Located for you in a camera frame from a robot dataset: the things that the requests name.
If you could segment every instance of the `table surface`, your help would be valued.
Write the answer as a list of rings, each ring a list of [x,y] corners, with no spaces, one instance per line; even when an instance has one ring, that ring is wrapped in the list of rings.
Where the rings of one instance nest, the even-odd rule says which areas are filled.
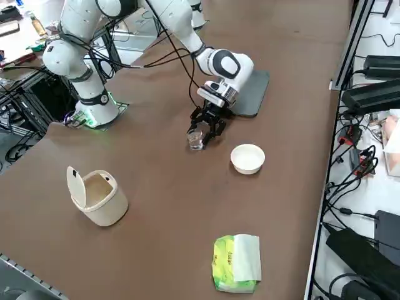
[[[185,132],[193,107],[179,62],[125,69],[107,88],[132,104],[108,131],[52,124],[1,178],[1,252],[70,299],[230,298],[212,282],[213,243],[237,233],[260,237],[262,282],[253,299],[304,295],[337,105],[328,86],[351,5],[203,4],[211,20],[204,41],[247,53],[271,74],[258,117],[235,119],[206,151],[190,152]],[[170,49],[164,41],[142,61]],[[266,153],[255,176],[230,165],[230,152],[242,143]],[[129,211],[115,226],[97,227],[74,207],[68,166],[116,178]]]

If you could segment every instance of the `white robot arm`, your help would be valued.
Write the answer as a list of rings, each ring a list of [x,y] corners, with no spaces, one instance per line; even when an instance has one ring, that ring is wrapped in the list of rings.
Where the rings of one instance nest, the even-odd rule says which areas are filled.
[[[192,27],[193,16],[201,9],[201,0],[66,0],[61,15],[62,31],[90,43],[101,14],[121,18],[133,13],[138,6],[148,8],[159,18],[190,51],[203,73],[219,78],[217,82],[207,81],[197,93],[212,105],[229,109],[249,79],[254,64],[245,54],[213,49],[203,43]],[[84,63],[86,54],[86,49],[69,39],[61,39],[47,46],[43,61],[50,71],[71,81],[81,98],[80,105],[94,119],[91,127],[96,127],[115,119],[118,109],[109,101],[97,73]]]

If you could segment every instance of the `white bowl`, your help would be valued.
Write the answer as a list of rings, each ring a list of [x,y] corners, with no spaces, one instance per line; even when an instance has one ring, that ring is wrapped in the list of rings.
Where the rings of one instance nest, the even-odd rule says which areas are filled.
[[[265,161],[265,154],[256,145],[243,144],[233,149],[231,161],[239,173],[251,175],[260,170]]]

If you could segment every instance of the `green tissue package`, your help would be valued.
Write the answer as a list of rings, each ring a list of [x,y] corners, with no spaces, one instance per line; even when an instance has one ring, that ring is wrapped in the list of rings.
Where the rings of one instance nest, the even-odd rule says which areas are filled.
[[[237,234],[217,239],[212,276],[218,291],[253,293],[261,281],[259,237]]]

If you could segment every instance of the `small glass cup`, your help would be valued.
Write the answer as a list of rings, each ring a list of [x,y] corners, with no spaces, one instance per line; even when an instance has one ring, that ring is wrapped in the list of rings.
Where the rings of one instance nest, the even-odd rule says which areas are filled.
[[[203,132],[200,129],[191,129],[187,132],[186,136],[191,150],[203,149]]]

